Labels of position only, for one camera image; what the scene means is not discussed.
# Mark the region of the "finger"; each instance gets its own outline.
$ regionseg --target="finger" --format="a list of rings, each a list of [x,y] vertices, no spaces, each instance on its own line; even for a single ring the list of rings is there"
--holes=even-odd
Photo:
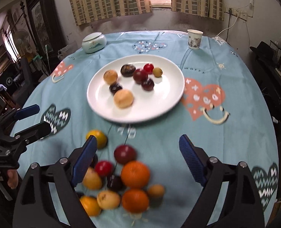
[[[16,170],[8,170],[7,174],[9,178],[7,182],[8,186],[11,189],[15,189],[18,186],[18,182],[19,182],[18,172]]]

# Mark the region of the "screw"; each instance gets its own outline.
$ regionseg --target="screw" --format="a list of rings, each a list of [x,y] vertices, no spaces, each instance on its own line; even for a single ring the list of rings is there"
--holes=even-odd
[[[30,167],[31,167],[32,169],[36,168],[37,166],[38,166],[37,163],[32,163],[32,164],[30,165]]]
[[[59,162],[60,162],[60,164],[65,164],[65,163],[67,163],[67,158],[61,158],[59,160]]]
[[[247,167],[247,164],[244,161],[242,161],[242,162],[240,162],[240,166],[245,168],[245,167]]]
[[[218,160],[217,160],[217,158],[216,157],[211,157],[211,158],[209,158],[209,161],[211,162],[211,163],[216,163],[216,162],[218,162]]]

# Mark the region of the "cat print on cup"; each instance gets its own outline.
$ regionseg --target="cat print on cup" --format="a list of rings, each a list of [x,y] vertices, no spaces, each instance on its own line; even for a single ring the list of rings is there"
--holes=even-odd
[[[190,47],[193,47],[193,48],[199,48],[200,44],[201,44],[201,38],[194,38],[193,40],[190,39],[191,37],[189,37],[189,42],[188,42],[188,45]]]

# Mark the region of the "white plate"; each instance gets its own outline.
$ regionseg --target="white plate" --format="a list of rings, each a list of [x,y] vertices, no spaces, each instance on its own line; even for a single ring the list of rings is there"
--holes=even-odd
[[[152,63],[163,71],[161,78],[149,75],[155,83],[151,92],[144,91],[133,77],[123,77],[120,73],[125,64],[143,68],[147,63]],[[115,70],[118,73],[117,82],[133,93],[134,102],[131,107],[119,109],[114,104],[109,85],[103,80],[107,70]],[[109,121],[137,123],[159,117],[172,109],[181,99],[184,88],[183,73],[172,61],[156,55],[130,55],[110,62],[93,76],[88,86],[87,99],[92,110]]]

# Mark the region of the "tablecloth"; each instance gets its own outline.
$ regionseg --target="tablecloth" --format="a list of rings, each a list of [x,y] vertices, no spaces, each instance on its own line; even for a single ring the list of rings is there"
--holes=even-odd
[[[18,121],[12,135],[44,120],[50,122],[52,132],[27,146],[19,160],[19,174],[23,177],[32,162],[43,166],[69,156],[84,144],[89,130],[99,129],[108,136],[108,146],[97,152],[99,160],[115,163],[114,149],[125,142],[132,145],[138,151],[138,160],[151,170],[149,185],[164,185],[166,194],[159,208],[150,208],[141,216],[130,216],[122,207],[104,211],[92,218],[96,227],[130,227],[132,223],[134,227],[181,227],[202,190],[179,151],[179,137],[187,134],[208,156],[226,164],[247,162],[267,222],[278,177],[275,132],[261,91],[235,50],[224,41],[208,37],[202,38],[199,50],[191,50],[188,35],[180,32],[112,33],[106,38],[106,47],[98,52],[86,54],[79,49],[66,57],[53,72],[54,82],[60,81],[54,83],[52,77],[46,78],[25,103],[25,107],[38,104],[41,110]],[[140,124],[110,123],[91,110],[86,90],[101,67],[132,54],[159,55],[173,61],[185,76],[185,93],[181,102],[157,119]],[[229,118],[221,125],[211,123],[199,112],[204,103],[214,104],[214,109],[207,110],[212,119],[222,118],[225,111],[230,113]],[[50,189],[60,221],[68,223],[54,184]],[[98,193],[86,190],[82,184],[76,190],[89,196]],[[226,183],[209,223],[217,221],[225,193]]]

